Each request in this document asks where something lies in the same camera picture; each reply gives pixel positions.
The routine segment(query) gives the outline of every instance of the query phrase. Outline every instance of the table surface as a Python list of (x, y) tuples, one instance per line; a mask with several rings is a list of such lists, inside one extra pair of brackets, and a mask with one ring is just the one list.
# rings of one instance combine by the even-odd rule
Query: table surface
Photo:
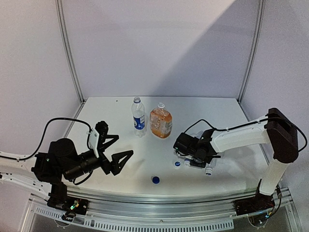
[[(119, 175), (105, 175), (101, 169), (96, 169), (91, 178), (78, 188), (126, 196), (197, 197), (245, 192), (257, 187), (267, 168), (259, 145), (226, 151), (224, 157), (217, 160), (212, 176), (206, 176), (204, 169), (185, 166), (183, 159), (173, 150), (179, 134), (201, 118), (218, 128), (247, 122), (235, 99), (141, 97), (141, 101), (145, 105), (147, 133), (139, 138), (133, 132), (133, 97), (99, 97), (87, 100), (78, 119), (88, 122), (92, 127), (104, 120), (109, 125), (108, 134), (119, 135), (119, 140), (105, 151), (106, 157), (111, 160), (112, 154), (131, 149), (134, 150), (134, 155)], [(148, 123), (149, 113), (159, 102), (165, 104), (173, 117), (172, 132), (166, 139), (154, 136)], [(188, 133), (207, 129), (209, 127), (200, 122)], [(85, 125), (74, 123), (68, 135), (79, 154), (87, 151), (86, 132)], [(175, 161), (181, 162), (179, 169), (174, 168)], [(160, 178), (159, 184), (152, 183), (153, 176)], [(63, 181), (66, 185), (73, 186), (71, 182)]]

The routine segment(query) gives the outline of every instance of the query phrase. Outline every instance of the white wall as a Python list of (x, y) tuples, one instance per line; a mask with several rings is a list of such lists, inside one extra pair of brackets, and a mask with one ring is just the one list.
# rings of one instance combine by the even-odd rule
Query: white wall
[[(0, 150), (30, 154), (46, 122), (78, 108), (54, 0), (5, 0), (0, 7)], [(40, 151), (62, 137), (51, 124)], [(28, 194), (0, 184), (0, 231), (16, 231)]]
[[(277, 107), (309, 137), (309, 2), (267, 0), (258, 50), (243, 107), (251, 119)], [(299, 146), (304, 144), (299, 135)], [(309, 148), (290, 165), (291, 190), (304, 231), (309, 231)]]
[(65, 0), (85, 97), (236, 98), (258, 0)]

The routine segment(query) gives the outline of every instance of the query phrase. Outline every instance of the orange bottle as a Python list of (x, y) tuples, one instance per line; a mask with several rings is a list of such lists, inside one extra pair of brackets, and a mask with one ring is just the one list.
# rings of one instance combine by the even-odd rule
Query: orange bottle
[(172, 131), (172, 115), (161, 102), (150, 112), (150, 129), (154, 135), (162, 139), (167, 138)]

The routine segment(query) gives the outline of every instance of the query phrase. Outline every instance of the blue label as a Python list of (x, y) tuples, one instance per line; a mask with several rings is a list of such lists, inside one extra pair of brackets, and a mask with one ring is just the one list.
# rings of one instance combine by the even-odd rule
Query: blue label
[(145, 117), (142, 116), (140, 118), (133, 117), (134, 119), (134, 127), (138, 130), (142, 130), (145, 127)]

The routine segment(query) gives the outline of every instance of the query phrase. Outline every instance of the vent grille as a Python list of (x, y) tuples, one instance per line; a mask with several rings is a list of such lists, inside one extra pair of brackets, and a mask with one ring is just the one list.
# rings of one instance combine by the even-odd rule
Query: vent grille
[[(63, 214), (53, 209), (37, 206), (36, 213), (62, 221), (61, 217)], [(163, 224), (157, 226), (128, 226), (121, 223), (109, 223), (102, 219), (92, 219), (84, 216), (83, 225), (74, 222), (72, 222), (72, 224), (106, 232), (217, 232), (234, 228), (234, 223), (231, 219), (214, 223), (203, 223), (196, 226), (168, 226)]]

